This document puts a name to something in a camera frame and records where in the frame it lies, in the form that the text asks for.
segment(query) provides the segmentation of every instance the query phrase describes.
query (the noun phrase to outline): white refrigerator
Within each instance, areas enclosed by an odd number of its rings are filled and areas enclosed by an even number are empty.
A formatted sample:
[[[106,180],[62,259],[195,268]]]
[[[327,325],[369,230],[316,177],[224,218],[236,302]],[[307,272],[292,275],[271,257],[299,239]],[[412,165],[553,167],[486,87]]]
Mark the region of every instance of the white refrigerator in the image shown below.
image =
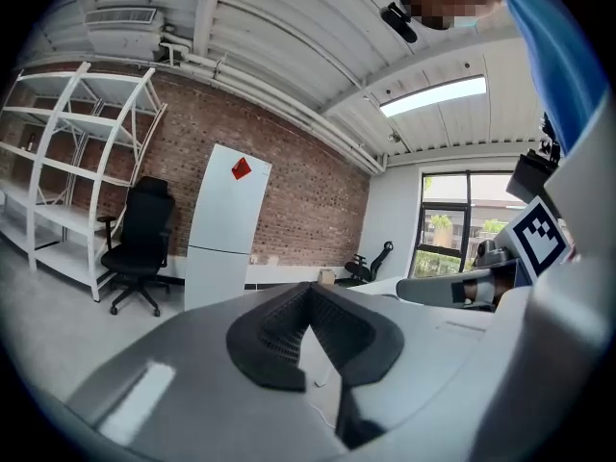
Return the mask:
[[[244,158],[250,169],[238,163]],[[246,269],[271,165],[216,144],[192,217],[184,309],[244,293]]]

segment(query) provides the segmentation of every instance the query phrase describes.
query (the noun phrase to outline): white shelving unit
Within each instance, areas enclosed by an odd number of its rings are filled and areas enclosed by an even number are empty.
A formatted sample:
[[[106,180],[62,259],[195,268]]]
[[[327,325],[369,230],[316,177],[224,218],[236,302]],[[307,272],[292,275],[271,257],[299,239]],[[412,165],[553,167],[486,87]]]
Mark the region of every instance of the white shelving unit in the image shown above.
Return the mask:
[[[98,290],[112,277],[100,265],[100,256],[106,249],[105,239],[96,235],[97,231],[104,229],[104,224],[96,220],[101,185],[133,186],[151,136],[167,104],[161,103],[152,86],[154,68],[150,68],[143,77],[89,73],[89,69],[89,63],[82,63],[75,71],[22,73],[17,78],[16,82],[29,88],[37,98],[54,99],[55,103],[52,109],[5,106],[2,110],[2,115],[16,116],[26,124],[41,127],[43,131],[37,152],[0,141],[0,149],[33,163],[28,186],[12,180],[0,180],[0,191],[11,202],[24,207],[26,213],[26,217],[21,217],[17,212],[5,210],[0,214],[0,233],[27,252],[32,271],[37,270],[37,262],[42,262],[71,279],[89,285],[92,298],[99,301]],[[71,101],[91,103],[92,114],[72,112]],[[117,118],[98,116],[105,106],[119,108]],[[137,139],[137,114],[152,116],[142,141]],[[127,117],[130,118],[130,131],[124,127]],[[55,135],[72,136],[75,153],[70,164],[47,157],[49,143]],[[105,142],[96,171],[79,166],[88,141]],[[105,167],[113,158],[114,145],[133,151],[135,165],[129,180],[105,174]],[[61,193],[40,188],[41,172],[45,166],[68,173],[66,188]],[[75,177],[92,181],[89,210],[72,205]],[[123,214],[122,211],[118,215],[114,232]],[[42,220],[63,228],[63,235],[59,237],[46,225],[39,224]]]

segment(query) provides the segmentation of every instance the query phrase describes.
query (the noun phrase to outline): white ceiling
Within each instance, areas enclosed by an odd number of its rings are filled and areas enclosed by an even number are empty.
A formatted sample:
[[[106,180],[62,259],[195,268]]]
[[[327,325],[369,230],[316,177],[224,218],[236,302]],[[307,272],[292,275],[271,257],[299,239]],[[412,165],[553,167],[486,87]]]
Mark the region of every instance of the white ceiling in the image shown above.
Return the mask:
[[[524,151],[539,135],[543,108],[508,11],[465,29],[415,25],[419,39],[409,45],[379,17],[379,8],[392,1],[152,0],[150,6],[175,26],[176,36],[193,41],[193,53],[225,57],[226,64],[322,115],[373,156]],[[85,12],[112,6],[143,2],[58,0],[35,28],[23,61],[92,53]],[[487,78],[485,95],[389,119],[377,108],[404,93],[477,74]],[[394,131],[401,142],[388,142]]]

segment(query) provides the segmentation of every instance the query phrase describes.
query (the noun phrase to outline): small bottle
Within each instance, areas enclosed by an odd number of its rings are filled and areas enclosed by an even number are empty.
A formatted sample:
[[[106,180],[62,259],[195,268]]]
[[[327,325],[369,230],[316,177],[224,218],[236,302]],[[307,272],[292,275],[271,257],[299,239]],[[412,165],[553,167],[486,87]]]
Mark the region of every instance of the small bottle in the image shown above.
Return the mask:
[[[28,140],[28,147],[26,150],[28,152],[32,152],[33,147],[35,146],[35,134],[30,135],[30,139]]]

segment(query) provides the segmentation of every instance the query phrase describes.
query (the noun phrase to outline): window frame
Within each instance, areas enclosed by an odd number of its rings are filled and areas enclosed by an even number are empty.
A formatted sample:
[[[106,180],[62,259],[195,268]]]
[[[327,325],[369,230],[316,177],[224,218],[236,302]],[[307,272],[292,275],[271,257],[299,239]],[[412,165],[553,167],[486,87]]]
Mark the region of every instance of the window frame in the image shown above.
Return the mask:
[[[438,255],[447,255],[449,257],[455,257],[460,259],[460,267],[458,273],[464,270],[466,263],[466,256],[469,249],[469,237],[471,234],[471,210],[473,209],[473,198],[471,195],[471,176],[482,174],[513,174],[511,170],[486,170],[486,171],[446,171],[446,172],[423,172],[422,173],[422,185],[420,195],[420,212],[417,219],[417,234],[415,236],[415,247],[413,248],[413,259],[411,261],[411,267],[409,268],[408,276],[413,277],[415,271],[415,259],[417,257],[417,250],[427,251],[430,253],[436,253]],[[424,186],[425,178],[434,178],[436,176],[466,176],[466,203],[464,202],[424,202]],[[443,246],[435,246],[433,244],[422,244],[422,228],[424,227],[424,218],[426,210],[440,210],[440,211],[457,211],[464,214],[462,225],[462,244],[461,249],[446,248]]]

